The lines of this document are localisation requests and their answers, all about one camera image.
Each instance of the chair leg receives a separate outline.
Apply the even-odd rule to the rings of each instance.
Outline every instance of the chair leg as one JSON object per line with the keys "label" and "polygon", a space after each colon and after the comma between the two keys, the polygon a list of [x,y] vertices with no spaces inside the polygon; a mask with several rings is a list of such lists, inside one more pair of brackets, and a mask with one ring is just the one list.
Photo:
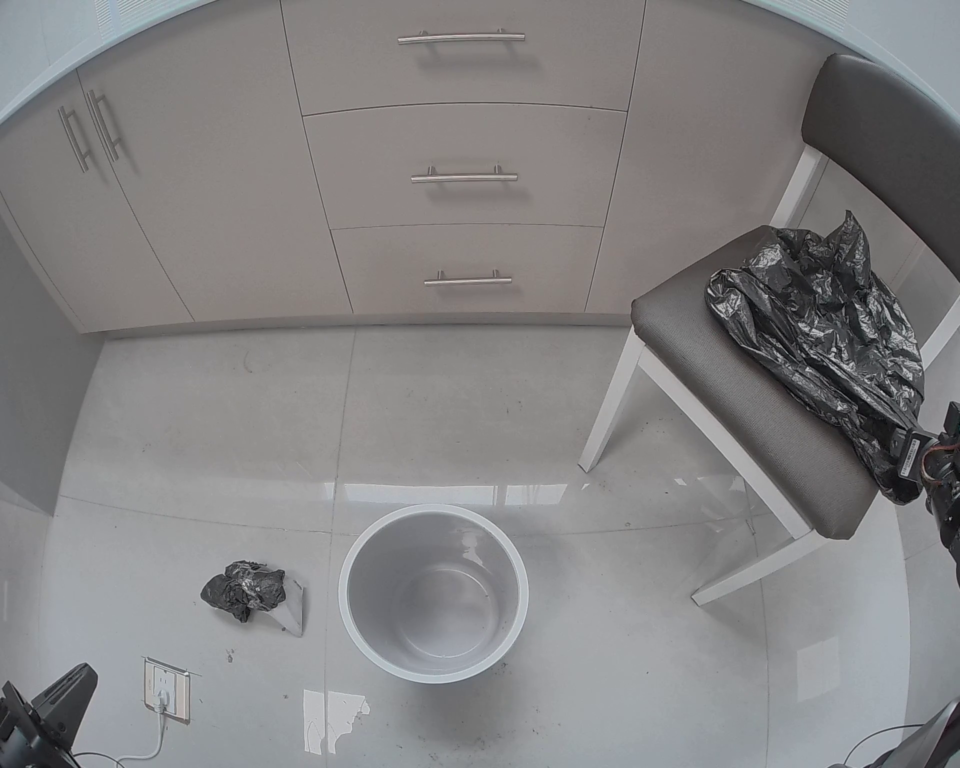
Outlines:
{"label": "chair leg", "polygon": [[636,375],[636,364],[639,362],[643,347],[643,342],[631,328],[627,335],[627,343],[620,352],[616,370],[613,371],[610,387],[607,388],[607,394],[600,406],[600,413],[597,414],[597,420],[593,423],[590,436],[587,438],[587,445],[584,446],[584,452],[580,456],[580,461],[577,462],[584,472],[589,472],[596,467],[600,454],[607,447],[607,440],[610,439],[611,432],[627,401],[627,394]]}
{"label": "chair leg", "polygon": [[726,576],[721,576],[709,584],[704,584],[693,593],[693,602],[698,606],[704,606],[711,600],[716,600],[718,597],[730,594],[741,587],[746,587],[748,584],[780,570],[785,565],[796,562],[804,555],[819,549],[828,541],[829,539],[825,539],[816,531],[810,531],[799,539],[787,540],[769,554],[754,558]]}

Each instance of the outlet cover plate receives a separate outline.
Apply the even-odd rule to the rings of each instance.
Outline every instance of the outlet cover plate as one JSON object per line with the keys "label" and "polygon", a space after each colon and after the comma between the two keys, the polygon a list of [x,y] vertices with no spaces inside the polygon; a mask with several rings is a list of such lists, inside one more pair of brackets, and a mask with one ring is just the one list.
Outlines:
{"label": "outlet cover plate", "polygon": [[176,697],[167,717],[181,723],[190,722],[190,673],[163,661],[144,658],[143,660],[143,704],[150,711],[154,709],[154,680],[174,678]]}

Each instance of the chair seat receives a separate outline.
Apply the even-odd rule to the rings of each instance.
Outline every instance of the chair seat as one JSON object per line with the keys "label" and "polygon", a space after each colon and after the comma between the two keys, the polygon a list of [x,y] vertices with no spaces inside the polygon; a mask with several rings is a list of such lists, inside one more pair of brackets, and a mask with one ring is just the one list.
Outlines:
{"label": "chair seat", "polygon": [[807,411],[727,334],[704,289],[774,237],[758,227],[634,301],[636,335],[718,418],[809,524],[849,539],[877,493],[840,430]]}

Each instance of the silver bar handle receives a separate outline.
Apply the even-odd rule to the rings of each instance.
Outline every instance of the silver bar handle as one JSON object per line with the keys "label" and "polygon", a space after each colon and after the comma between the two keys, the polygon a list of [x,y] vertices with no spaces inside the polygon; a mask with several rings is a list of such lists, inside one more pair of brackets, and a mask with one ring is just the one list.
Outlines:
{"label": "silver bar handle", "polygon": [[120,155],[117,154],[120,136],[113,138],[110,135],[107,121],[104,120],[104,114],[100,111],[100,102],[106,98],[106,96],[97,96],[91,88],[86,92],[86,108],[90,110],[90,117],[93,118],[93,124],[97,127],[97,135],[100,136],[100,143],[104,145],[104,152],[115,162],[120,159]]}
{"label": "silver bar handle", "polygon": [[510,285],[513,281],[512,277],[500,276],[499,270],[493,270],[490,277],[447,277],[444,271],[440,270],[435,278],[424,280],[423,284],[427,287],[438,285]]}
{"label": "silver bar handle", "polygon": [[69,112],[60,107],[57,110],[57,114],[60,116],[60,122],[63,124],[63,129],[66,131],[66,140],[70,142],[70,149],[73,150],[73,155],[77,159],[77,162],[80,163],[80,170],[86,173],[90,170],[90,166],[86,164],[86,159],[90,157],[90,151],[87,150],[83,152],[80,149],[80,142],[77,141],[77,135],[73,133],[73,126],[70,125],[70,118],[75,117],[77,111],[71,109]]}
{"label": "silver bar handle", "polygon": [[423,176],[411,176],[414,184],[439,184],[445,181],[516,181],[517,174],[505,174],[499,164],[493,166],[491,174],[438,174],[432,165]]}
{"label": "silver bar handle", "polygon": [[468,35],[429,35],[421,30],[419,35],[398,37],[400,45],[412,45],[423,42],[523,42],[527,38],[523,32],[504,32],[502,28],[496,32],[477,32]]}

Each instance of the gray upholstered chair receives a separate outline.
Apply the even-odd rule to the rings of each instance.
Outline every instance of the gray upholstered chair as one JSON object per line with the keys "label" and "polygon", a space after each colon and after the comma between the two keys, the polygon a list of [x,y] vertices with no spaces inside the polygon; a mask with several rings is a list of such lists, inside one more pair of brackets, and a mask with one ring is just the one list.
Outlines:
{"label": "gray upholstered chair", "polygon": [[[809,413],[713,319],[709,277],[739,267],[771,228],[798,224],[827,159],[884,201],[960,277],[960,125],[915,86],[854,56],[824,63],[806,105],[805,147],[770,227],[736,238],[634,301],[620,356],[580,466],[603,453],[637,368],[724,453],[792,536],[698,589],[700,605],[829,540],[853,536],[871,504],[889,503],[841,433]],[[924,344],[924,364],[960,325],[960,300]]]}

